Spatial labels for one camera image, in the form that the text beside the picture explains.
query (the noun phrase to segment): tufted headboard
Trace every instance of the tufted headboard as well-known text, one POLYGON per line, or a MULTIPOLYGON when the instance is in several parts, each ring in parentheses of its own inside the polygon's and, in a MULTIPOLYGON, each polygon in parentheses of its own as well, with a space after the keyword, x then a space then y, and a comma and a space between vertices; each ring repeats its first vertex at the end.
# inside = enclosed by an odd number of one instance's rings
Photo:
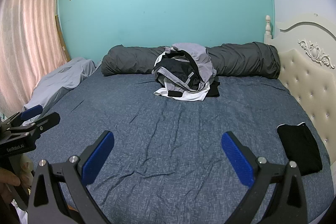
POLYGON ((272 39, 269 23, 267 16, 264 42, 278 50, 279 80, 313 122, 336 172, 336 26, 317 14, 301 14, 276 22, 272 39))

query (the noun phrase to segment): curtain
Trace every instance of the curtain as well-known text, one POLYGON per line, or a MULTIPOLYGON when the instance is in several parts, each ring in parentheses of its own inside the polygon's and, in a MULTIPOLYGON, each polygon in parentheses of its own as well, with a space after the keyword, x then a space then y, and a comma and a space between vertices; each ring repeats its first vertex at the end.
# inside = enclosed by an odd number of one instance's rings
POLYGON ((56 0, 0 0, 0 112, 21 111, 47 73, 66 63, 56 0))

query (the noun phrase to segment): metal screw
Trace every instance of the metal screw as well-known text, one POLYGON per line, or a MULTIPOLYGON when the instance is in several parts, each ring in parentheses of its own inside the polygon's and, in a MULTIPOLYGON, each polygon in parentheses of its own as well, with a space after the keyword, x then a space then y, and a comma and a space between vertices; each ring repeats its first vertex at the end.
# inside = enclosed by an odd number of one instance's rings
POLYGON ((289 166, 292 167, 292 168, 295 168, 295 167, 297 167, 297 164, 296 164, 295 161, 291 160, 291 161, 289 162, 289 166))
POLYGON ((69 161, 71 162, 71 163, 74 163, 74 162, 76 162, 78 160, 78 157, 77 156, 71 156, 70 158, 69 158, 69 161))
POLYGON ((39 166, 45 166, 46 163, 47 163, 46 160, 40 160, 39 161, 39 166))
POLYGON ((260 164, 265 164, 265 163, 267 162, 267 160, 266 160, 265 157, 259 157, 259 158, 258 158, 258 162, 259 162, 260 164))

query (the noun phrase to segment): gray cloth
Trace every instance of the gray cloth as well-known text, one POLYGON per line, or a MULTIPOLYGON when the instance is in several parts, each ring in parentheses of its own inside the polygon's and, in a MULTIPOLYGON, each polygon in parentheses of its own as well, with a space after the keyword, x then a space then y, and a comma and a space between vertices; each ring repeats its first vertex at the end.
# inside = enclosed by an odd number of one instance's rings
POLYGON ((277 79, 280 59, 277 49, 260 42, 246 44, 222 44, 208 48, 217 76, 260 75, 277 79))
POLYGON ((178 62, 177 64, 168 63, 167 64, 168 66, 160 66, 162 62, 158 61, 155 64, 155 67, 152 71, 152 74, 154 75, 155 80, 158 79, 160 75, 159 81, 164 86, 165 85, 164 78, 167 78, 167 81, 166 81, 167 90, 174 90, 174 91, 180 91, 180 92, 184 92, 185 90, 191 91, 191 92, 201 91, 204 89, 205 84, 208 81, 210 82, 210 84, 212 84, 216 76, 216 70, 212 66, 211 59, 208 55, 207 49, 201 45, 194 44, 194 43, 176 43, 176 44, 173 44, 172 47, 165 48, 165 52, 162 58, 164 59, 165 55, 167 56, 170 53, 180 52, 180 51, 185 52, 184 54, 189 54, 189 57, 191 57, 191 60, 189 60, 187 56, 175 56, 173 57, 173 59, 177 61, 181 61, 183 63, 181 62, 178 62), (189 61, 192 61, 192 60, 194 60, 193 63, 195 64, 195 68, 192 65, 190 65, 189 61), (190 71, 188 72, 183 71, 180 65, 185 64, 185 63, 188 63, 189 68, 191 70, 194 70, 194 72, 191 71, 190 73, 190 71), (175 70, 176 67, 177 69, 181 69, 181 71, 179 71, 178 74, 174 73, 176 71, 173 72, 173 70, 175 70), (189 83, 192 77, 195 78, 195 74, 200 76, 199 84, 196 85, 197 88, 194 88, 189 83))
POLYGON ((22 111, 36 105, 43 107, 41 115, 29 119, 24 124, 36 121, 56 104, 70 90, 77 87, 84 79, 95 72, 95 63, 83 57, 76 57, 64 65, 43 76, 33 91, 28 103, 23 106, 22 111))
POLYGON ((111 48, 101 62, 101 73, 105 76, 119 73, 151 74, 156 58, 165 51, 165 47, 124 47, 111 48))
POLYGON ((333 184, 328 153, 307 114, 279 80, 219 81, 220 97, 184 102, 155 96, 159 84, 152 75, 103 77, 97 70, 52 107, 60 124, 43 133, 28 155, 35 166, 40 159, 63 162, 110 130, 115 146, 88 189, 112 223, 223 224, 247 187, 221 148, 222 134, 231 130, 255 155, 286 164, 277 126, 306 122, 323 163, 322 171, 303 177, 308 220, 316 218, 330 205, 333 184))

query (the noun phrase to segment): headboard post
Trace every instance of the headboard post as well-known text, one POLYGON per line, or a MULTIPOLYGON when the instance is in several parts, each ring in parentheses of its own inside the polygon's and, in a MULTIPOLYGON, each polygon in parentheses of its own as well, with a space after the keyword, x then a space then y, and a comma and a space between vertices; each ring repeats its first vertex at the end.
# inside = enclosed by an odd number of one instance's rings
POLYGON ((266 32, 264 35, 264 43, 268 44, 268 42, 272 39, 271 35, 271 17, 269 15, 266 16, 266 32))

